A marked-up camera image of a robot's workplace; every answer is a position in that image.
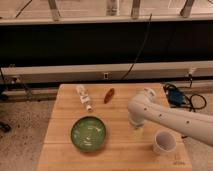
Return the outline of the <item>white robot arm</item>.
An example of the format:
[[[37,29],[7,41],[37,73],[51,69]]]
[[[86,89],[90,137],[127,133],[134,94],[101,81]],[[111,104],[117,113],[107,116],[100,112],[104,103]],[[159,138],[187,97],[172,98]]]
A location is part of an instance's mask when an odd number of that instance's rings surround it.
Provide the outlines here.
[[[165,107],[155,100],[151,88],[144,88],[130,99],[129,120],[135,127],[150,120],[213,147],[213,116]]]

